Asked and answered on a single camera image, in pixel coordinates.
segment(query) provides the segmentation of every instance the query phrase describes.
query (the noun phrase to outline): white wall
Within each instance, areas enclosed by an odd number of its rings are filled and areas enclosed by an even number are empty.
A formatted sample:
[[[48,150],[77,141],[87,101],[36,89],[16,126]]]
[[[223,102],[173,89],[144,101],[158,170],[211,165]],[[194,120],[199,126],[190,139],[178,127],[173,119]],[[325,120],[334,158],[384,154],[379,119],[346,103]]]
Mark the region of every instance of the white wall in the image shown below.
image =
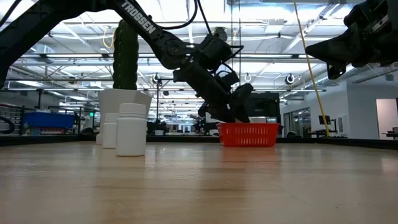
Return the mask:
[[[25,106],[27,108],[34,108],[37,106],[39,100],[39,93],[36,91],[28,91],[27,96],[21,96],[20,93],[0,93],[0,103],[7,103],[16,106]],[[42,109],[47,109],[48,106],[59,106],[60,98],[52,95],[42,95]]]
[[[397,99],[377,99],[377,121],[379,123],[380,139],[391,140],[385,134],[398,127]]]
[[[348,122],[348,99],[347,99],[347,84],[345,81],[339,83],[338,86],[326,88],[326,92],[320,92],[321,101],[325,115],[330,116],[330,119],[338,119],[339,117],[345,117],[343,121],[343,128],[345,129],[344,134],[349,135],[349,122]],[[325,129],[324,125],[320,125],[319,116],[322,114],[317,95],[315,93],[309,93],[305,96],[304,101],[289,101],[288,105],[280,107],[280,113],[282,116],[282,125],[284,122],[284,113],[301,110],[304,108],[310,108],[311,111],[311,130]]]
[[[376,99],[398,98],[393,85],[347,85],[350,138],[379,139]]]

